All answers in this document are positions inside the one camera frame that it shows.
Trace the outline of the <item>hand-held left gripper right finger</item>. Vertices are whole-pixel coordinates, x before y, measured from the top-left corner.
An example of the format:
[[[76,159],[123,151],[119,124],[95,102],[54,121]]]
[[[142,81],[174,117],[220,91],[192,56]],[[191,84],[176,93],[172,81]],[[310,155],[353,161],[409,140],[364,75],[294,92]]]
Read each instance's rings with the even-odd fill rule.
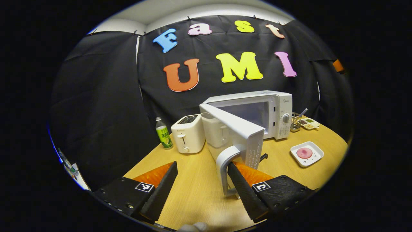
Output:
[[[287,175],[272,177],[236,161],[228,165],[228,175],[255,223],[284,217],[318,191]]]

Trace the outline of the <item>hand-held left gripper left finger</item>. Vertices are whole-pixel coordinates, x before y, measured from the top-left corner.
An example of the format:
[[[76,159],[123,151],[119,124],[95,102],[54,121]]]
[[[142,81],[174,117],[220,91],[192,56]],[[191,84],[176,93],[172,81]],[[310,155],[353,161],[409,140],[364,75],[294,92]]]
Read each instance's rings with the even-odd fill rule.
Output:
[[[159,220],[177,175],[174,161],[135,178],[117,178],[92,195],[120,213],[153,224]]]

